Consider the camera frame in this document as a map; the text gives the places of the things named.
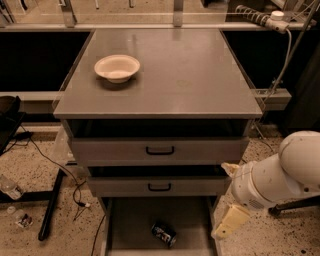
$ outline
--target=black can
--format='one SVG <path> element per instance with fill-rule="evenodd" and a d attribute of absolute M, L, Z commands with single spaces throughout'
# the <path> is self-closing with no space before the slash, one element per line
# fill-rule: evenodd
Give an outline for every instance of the black can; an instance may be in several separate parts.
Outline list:
<path fill-rule="evenodd" d="M 176 242 L 177 233 L 159 221 L 152 226 L 151 232 L 154 236 L 165 242 L 169 247 Z"/>

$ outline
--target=bottom shelf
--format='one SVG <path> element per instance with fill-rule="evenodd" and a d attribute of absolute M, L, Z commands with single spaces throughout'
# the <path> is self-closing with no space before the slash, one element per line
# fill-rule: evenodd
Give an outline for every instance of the bottom shelf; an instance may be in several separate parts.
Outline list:
<path fill-rule="evenodd" d="M 218 255 L 210 237 L 207 198 L 117 198 L 112 202 L 106 255 Z M 177 233 L 171 248 L 151 233 L 156 221 Z"/>

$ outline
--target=drawer handle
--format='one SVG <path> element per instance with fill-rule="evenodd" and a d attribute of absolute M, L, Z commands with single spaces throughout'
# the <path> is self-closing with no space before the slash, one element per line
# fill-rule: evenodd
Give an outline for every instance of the drawer handle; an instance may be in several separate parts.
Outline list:
<path fill-rule="evenodd" d="M 153 156 L 164 156 L 164 155 L 172 155 L 174 153 L 174 147 L 172 146 L 170 151 L 162 151 L 162 152 L 156 152 L 156 149 L 154 149 L 155 151 L 152 151 L 152 149 L 150 149 L 149 147 L 146 147 L 146 153 L 148 155 L 153 155 Z"/>
<path fill-rule="evenodd" d="M 168 183 L 168 187 L 167 188 L 152 188 L 152 184 L 148 184 L 148 189 L 152 192 L 165 192 L 165 191 L 169 191 L 171 189 L 171 183 Z"/>

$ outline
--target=speckled floor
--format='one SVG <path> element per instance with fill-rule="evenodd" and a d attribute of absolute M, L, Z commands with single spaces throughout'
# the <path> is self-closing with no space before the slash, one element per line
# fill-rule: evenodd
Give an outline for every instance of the speckled floor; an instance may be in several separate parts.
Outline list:
<path fill-rule="evenodd" d="M 277 151 L 282 138 L 279 134 L 267 132 L 265 141 L 251 138 L 243 159 L 262 160 Z M 51 156 L 56 133 L 41 132 L 33 139 L 43 154 Z M 58 167 L 43 158 L 30 142 L 27 146 L 14 146 L 0 157 L 0 172 L 15 180 L 26 191 L 50 190 Z M 96 198 L 91 196 L 88 187 L 82 187 L 82 201 L 90 202 L 77 220 L 73 220 L 77 205 L 72 200 L 75 189 L 71 178 L 65 177 L 51 223 L 51 233 L 47 240 L 38 241 L 38 232 L 45 214 L 47 202 L 28 202 L 0 205 L 0 256 L 33 255 L 91 255 L 94 237 L 103 217 L 103 211 Z M 233 202 L 228 191 L 222 197 L 216 210 L 216 221 L 221 220 L 225 207 Z M 14 205 L 24 209 L 33 217 L 34 224 L 26 229 L 18 227 L 6 209 Z M 284 212 L 279 218 L 270 216 L 267 211 L 253 212 L 250 220 L 230 237 L 219 242 L 222 256 L 255 255 L 320 255 L 320 208 Z M 99 255 L 104 226 L 98 233 L 93 255 Z M 130 255 L 140 255 L 137 251 Z"/>

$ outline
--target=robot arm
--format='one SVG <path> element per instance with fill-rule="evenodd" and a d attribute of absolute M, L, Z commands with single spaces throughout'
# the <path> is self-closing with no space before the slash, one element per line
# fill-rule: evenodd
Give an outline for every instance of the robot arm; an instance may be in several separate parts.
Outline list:
<path fill-rule="evenodd" d="M 212 236 L 224 238 L 249 219 L 249 210 L 274 207 L 282 200 L 320 195 L 320 133 L 296 132 L 283 140 L 279 153 L 242 166 L 223 163 L 232 178 L 232 205 Z"/>

